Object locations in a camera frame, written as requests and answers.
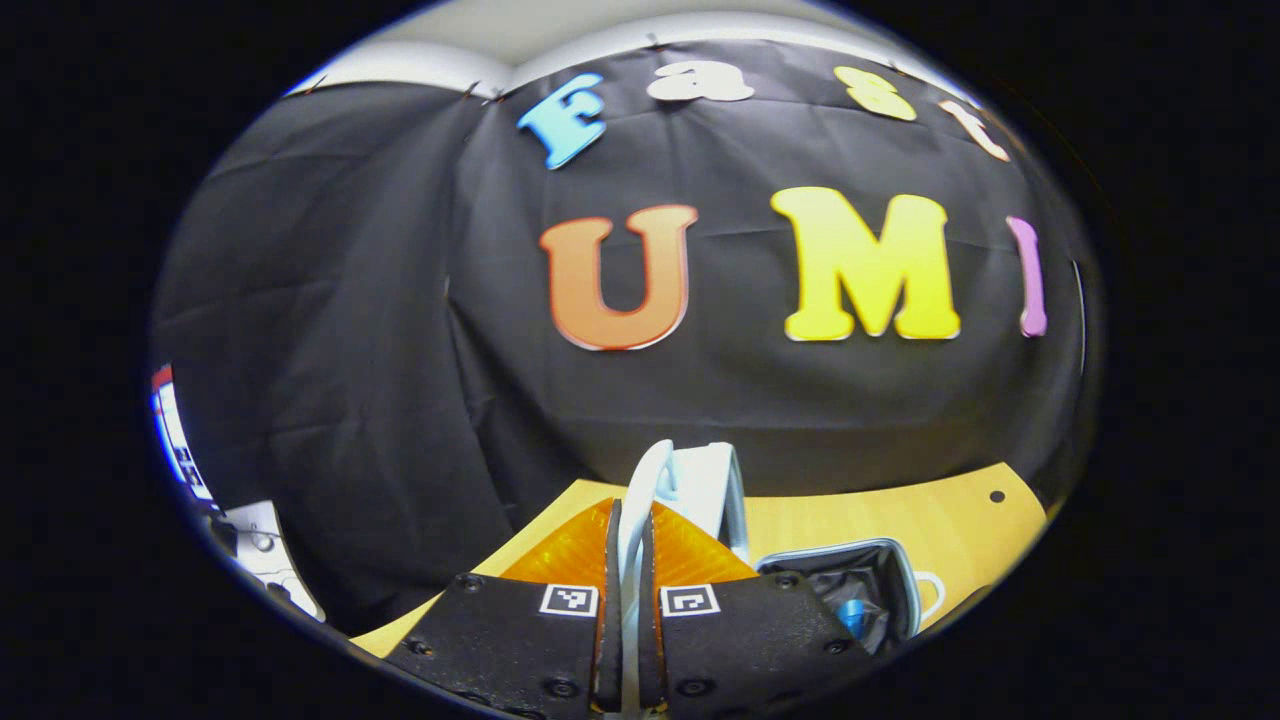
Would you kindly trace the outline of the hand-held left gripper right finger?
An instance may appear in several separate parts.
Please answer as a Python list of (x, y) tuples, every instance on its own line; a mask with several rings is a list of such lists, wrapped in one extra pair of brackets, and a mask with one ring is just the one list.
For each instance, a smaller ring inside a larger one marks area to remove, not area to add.
[(644, 708), (663, 717), (767, 717), (874, 669), (801, 574), (762, 575), (663, 503), (643, 538)]

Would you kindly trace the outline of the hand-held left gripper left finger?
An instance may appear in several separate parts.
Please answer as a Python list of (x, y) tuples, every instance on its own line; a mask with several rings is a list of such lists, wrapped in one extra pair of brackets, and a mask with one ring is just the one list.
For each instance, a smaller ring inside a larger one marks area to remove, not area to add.
[(392, 666), (520, 717), (599, 717), (623, 701), (621, 502), (605, 498), (499, 575), (457, 575)]

